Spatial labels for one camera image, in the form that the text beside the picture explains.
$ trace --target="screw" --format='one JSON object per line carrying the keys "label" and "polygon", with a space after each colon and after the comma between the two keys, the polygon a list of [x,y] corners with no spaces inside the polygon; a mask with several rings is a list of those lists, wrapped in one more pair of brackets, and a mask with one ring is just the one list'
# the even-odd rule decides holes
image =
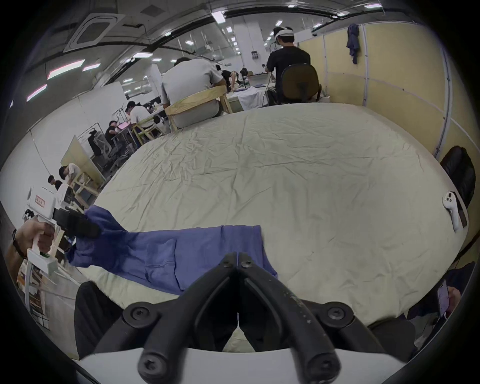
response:
{"label": "screw", "polygon": [[332,320],[342,320],[345,317],[345,311],[340,307],[332,307],[327,312],[328,317]]}

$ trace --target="mesh office chair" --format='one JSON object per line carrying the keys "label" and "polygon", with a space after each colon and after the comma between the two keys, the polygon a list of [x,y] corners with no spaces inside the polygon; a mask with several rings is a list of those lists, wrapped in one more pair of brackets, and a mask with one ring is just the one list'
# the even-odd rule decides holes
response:
{"label": "mesh office chair", "polygon": [[283,103],[307,103],[317,94],[320,99],[322,85],[318,83],[317,71],[309,64],[292,64],[280,76]]}

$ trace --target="black t-shirt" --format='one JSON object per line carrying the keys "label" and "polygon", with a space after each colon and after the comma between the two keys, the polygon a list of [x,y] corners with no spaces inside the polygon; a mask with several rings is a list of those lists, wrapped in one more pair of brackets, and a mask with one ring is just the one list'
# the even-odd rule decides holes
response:
{"label": "black t-shirt", "polygon": [[115,144],[113,143],[113,136],[115,136],[114,134],[111,134],[109,131],[110,130],[115,130],[115,127],[108,127],[107,131],[105,132],[105,138],[107,139],[108,143],[114,147]]}
{"label": "black t-shirt", "polygon": [[283,47],[272,52],[268,57],[267,69],[273,72],[275,69],[275,89],[281,92],[281,77],[284,69],[292,64],[310,64],[310,55],[297,47]]}
{"label": "black t-shirt", "polygon": [[222,77],[225,79],[225,81],[227,82],[227,89],[230,90],[230,76],[232,75],[232,72],[230,71],[227,71],[226,69],[224,69],[222,71]]}

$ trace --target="white shirt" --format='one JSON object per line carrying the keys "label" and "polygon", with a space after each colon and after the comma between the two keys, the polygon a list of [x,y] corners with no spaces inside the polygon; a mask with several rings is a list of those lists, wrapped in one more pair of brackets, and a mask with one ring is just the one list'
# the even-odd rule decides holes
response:
{"label": "white shirt", "polygon": [[[161,99],[163,104],[175,104],[197,92],[209,89],[223,79],[215,66],[204,59],[184,61],[168,70],[162,77]],[[209,101],[173,117],[178,128],[212,118],[218,113],[218,102]]]}
{"label": "white shirt", "polygon": [[[146,119],[148,116],[150,116],[150,113],[148,113],[147,108],[137,105],[133,107],[133,109],[130,111],[130,119],[132,121],[132,124],[136,124],[139,121],[142,121]],[[142,128],[150,127],[153,124],[153,120],[147,121],[146,123],[141,124]]]}
{"label": "white shirt", "polygon": [[[73,179],[79,174],[79,173],[82,173],[82,170],[80,168],[78,168],[78,166],[74,163],[70,163],[68,165],[68,179]],[[83,175],[78,179],[78,181],[80,183],[83,183],[85,182],[85,179],[83,177]]]}

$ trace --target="white bedsheet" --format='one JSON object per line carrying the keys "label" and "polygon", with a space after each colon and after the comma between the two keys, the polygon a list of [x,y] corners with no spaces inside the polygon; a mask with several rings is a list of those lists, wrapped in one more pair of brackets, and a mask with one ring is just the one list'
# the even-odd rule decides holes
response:
{"label": "white bedsheet", "polygon": [[[129,231],[261,225],[268,259],[301,299],[398,316],[447,270],[455,187],[412,136],[367,108],[307,103],[221,116],[142,146],[98,197]],[[175,296],[98,267],[114,302]]]}

